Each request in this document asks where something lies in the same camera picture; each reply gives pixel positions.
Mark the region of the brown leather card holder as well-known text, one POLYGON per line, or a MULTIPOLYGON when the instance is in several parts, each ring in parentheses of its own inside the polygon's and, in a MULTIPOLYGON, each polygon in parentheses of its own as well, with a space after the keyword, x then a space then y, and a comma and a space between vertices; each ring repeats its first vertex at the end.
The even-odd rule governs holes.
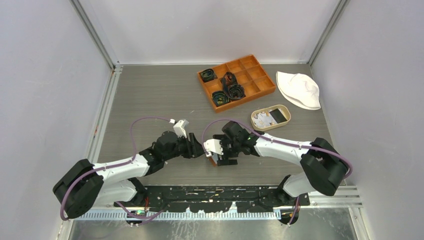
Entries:
POLYGON ((208 160, 211 162, 211 164, 214 166, 214 167, 217 167, 218 166, 218 158, 216 157, 216 156, 211 156, 211 157, 208 157, 208 160))

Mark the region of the beige oval card tray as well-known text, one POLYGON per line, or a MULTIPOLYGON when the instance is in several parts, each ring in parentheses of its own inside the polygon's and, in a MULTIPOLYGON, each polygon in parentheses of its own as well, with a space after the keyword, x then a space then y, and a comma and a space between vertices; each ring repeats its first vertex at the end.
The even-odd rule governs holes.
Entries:
POLYGON ((253 111, 250 123, 255 130, 266 132, 287 125, 291 118, 288 108, 277 104, 253 111))

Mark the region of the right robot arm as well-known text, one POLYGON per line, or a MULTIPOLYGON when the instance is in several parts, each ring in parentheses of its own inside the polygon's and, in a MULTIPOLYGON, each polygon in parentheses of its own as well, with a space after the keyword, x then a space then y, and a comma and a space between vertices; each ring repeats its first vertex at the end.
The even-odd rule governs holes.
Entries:
POLYGON ((207 157, 213 157, 216 162, 244 153, 275 158, 301 167, 301 173, 286 176, 279 185, 277 198, 286 206, 309 192, 333 196, 351 170, 347 160, 323 138, 317 137, 313 141, 283 139, 253 130, 237 121, 227 122, 221 130, 222 135, 202 142, 207 157))

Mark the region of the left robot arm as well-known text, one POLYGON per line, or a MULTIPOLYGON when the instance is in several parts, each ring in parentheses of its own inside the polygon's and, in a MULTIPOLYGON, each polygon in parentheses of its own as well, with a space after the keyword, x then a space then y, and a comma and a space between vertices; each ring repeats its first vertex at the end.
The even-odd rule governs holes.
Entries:
POLYGON ((184 136, 165 131, 150 147, 131 157, 95 164, 81 159, 52 189, 60 202, 60 217, 76 219, 96 205, 110 203, 141 206, 147 194, 139 177, 158 172, 168 160, 197 158, 204 153, 194 133, 184 136))

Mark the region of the white card in tray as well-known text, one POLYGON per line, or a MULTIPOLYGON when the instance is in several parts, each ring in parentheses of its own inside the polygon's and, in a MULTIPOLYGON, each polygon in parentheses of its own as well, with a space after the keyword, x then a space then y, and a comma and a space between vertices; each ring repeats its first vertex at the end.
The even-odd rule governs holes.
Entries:
POLYGON ((267 128, 274 125, 275 121, 269 112, 259 112, 253 116, 253 122, 258 128, 267 128))

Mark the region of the rolled dark belt bottom-left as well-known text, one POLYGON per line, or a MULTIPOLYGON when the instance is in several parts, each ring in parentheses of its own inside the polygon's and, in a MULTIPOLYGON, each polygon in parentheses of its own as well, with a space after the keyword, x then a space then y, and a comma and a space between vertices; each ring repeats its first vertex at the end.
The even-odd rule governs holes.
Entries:
POLYGON ((215 91, 211 94, 211 99, 216 107, 230 103, 230 99, 223 90, 215 91))

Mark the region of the rolled dark belt centre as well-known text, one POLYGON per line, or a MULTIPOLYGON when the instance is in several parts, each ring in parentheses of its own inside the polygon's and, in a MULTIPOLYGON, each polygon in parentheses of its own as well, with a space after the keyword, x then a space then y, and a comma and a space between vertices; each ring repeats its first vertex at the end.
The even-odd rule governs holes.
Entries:
POLYGON ((227 94, 230 101, 241 100, 246 96, 244 87, 238 83, 236 75, 230 71, 226 72, 220 79, 222 90, 227 94))

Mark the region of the orange wooden divider tray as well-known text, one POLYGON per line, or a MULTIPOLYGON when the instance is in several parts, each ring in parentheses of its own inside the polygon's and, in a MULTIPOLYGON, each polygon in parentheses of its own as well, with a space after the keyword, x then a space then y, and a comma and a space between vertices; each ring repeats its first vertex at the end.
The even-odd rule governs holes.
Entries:
POLYGON ((196 74, 216 113, 269 95, 276 84, 257 58, 247 55, 208 67, 196 74))

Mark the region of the rolled dark belt top-left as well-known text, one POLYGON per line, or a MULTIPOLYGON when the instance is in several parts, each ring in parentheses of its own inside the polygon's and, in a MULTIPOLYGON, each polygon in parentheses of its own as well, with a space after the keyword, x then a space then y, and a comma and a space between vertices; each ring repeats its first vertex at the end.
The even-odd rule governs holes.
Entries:
POLYGON ((199 76, 203 83, 207 83, 217 79, 217 75, 215 74, 215 71, 212 68, 203 70, 202 72, 200 72, 199 76))

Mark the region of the white bucket hat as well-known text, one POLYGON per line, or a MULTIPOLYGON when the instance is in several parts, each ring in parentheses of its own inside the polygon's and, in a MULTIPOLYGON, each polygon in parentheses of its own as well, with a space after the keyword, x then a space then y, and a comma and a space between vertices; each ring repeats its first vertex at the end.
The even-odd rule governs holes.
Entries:
POLYGON ((306 110, 321 109, 320 89, 311 77, 277 71, 275 78, 280 93, 290 103, 306 110))

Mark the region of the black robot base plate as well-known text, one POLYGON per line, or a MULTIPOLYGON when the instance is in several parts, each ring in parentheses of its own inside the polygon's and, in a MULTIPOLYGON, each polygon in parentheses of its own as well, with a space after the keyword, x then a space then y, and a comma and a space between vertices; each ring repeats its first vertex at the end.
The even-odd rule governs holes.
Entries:
POLYGON ((151 185, 130 201, 115 203, 130 211, 128 223, 142 223, 133 215, 155 220, 278 220, 294 224, 307 193, 283 199, 281 187, 269 185, 207 186, 151 185))

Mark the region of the aluminium frame rail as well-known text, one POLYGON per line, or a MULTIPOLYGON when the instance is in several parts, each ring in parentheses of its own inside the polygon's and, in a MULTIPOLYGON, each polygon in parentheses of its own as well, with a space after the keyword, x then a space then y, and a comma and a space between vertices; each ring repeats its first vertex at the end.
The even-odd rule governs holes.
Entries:
POLYGON ((238 212, 256 213, 269 212, 273 208, 290 208, 295 204, 322 208, 362 207, 358 191, 351 186, 342 186, 333 196, 313 191, 290 197, 285 196, 282 189, 266 185, 151 185, 143 187, 129 201, 107 200, 101 193, 94 206, 118 207, 119 204, 127 208, 146 207, 153 212, 165 209, 175 213, 182 213, 186 209, 195 213, 227 212, 231 205, 235 205, 238 212))

